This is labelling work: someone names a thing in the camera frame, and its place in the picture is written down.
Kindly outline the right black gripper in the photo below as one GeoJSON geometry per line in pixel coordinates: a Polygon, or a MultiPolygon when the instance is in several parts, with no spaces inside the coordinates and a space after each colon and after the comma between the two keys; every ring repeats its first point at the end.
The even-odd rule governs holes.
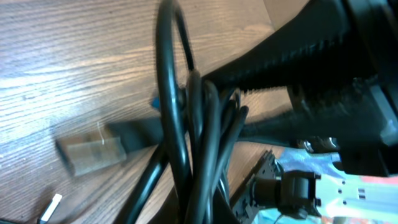
{"type": "Polygon", "coordinates": [[[243,91],[289,86],[293,108],[239,141],[335,152],[348,174],[397,175],[397,2],[309,1],[244,55],[203,77],[243,91]]]}

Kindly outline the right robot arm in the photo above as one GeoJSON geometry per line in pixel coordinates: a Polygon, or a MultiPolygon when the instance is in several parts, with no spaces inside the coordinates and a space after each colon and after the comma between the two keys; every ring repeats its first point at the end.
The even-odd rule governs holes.
{"type": "MultiPolygon", "coordinates": [[[[347,174],[397,174],[397,2],[309,1],[288,23],[206,75],[218,89],[286,87],[290,111],[246,124],[240,141],[336,152],[347,174]]],[[[397,220],[397,187],[284,171],[267,153],[215,220],[250,223],[275,208],[310,216],[397,220]]]]}

